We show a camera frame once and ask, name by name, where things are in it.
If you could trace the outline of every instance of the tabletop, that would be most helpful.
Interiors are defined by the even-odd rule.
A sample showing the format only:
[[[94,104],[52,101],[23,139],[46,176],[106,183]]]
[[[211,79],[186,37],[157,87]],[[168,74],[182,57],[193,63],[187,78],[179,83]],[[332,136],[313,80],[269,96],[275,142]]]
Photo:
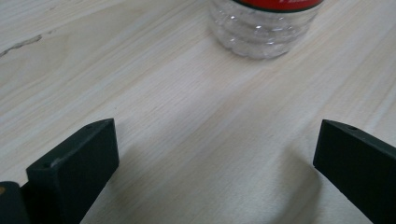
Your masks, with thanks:
[[[395,10],[326,0],[258,61],[206,0],[1,0],[0,180],[114,118],[120,167],[81,223],[370,223],[312,160],[323,119],[396,146]]]

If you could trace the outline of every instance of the clear plastic bottle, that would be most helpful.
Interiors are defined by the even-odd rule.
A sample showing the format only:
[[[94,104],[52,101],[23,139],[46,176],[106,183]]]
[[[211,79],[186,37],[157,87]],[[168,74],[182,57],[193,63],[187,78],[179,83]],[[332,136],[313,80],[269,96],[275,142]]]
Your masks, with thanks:
[[[209,0],[210,27],[234,53],[271,59],[308,31],[322,0]]]

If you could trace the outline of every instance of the red bottle label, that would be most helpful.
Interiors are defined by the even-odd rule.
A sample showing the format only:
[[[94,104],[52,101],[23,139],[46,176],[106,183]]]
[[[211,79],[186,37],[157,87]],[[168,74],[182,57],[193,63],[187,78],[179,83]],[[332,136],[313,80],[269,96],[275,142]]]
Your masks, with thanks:
[[[234,0],[246,7],[264,11],[293,12],[303,11],[319,5],[323,0]]]

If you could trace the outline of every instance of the light wood grain surface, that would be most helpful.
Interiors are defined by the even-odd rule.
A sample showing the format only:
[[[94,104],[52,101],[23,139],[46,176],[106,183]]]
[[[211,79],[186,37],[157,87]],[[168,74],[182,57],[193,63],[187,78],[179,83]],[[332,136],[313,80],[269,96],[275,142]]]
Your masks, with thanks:
[[[322,119],[396,146],[395,10],[326,0],[255,61],[205,0],[1,0],[0,180],[115,118],[120,168],[82,223],[370,223],[311,164]]]

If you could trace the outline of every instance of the black plastic block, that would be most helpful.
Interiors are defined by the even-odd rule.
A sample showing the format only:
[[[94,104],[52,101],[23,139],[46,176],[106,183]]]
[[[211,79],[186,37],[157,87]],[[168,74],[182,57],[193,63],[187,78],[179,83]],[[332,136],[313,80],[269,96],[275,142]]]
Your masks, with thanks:
[[[114,120],[89,124],[26,170],[43,223],[79,223],[119,166]]]
[[[14,182],[0,182],[0,223],[30,224],[20,186]]]
[[[395,147],[323,120],[314,165],[374,223],[396,223]]]

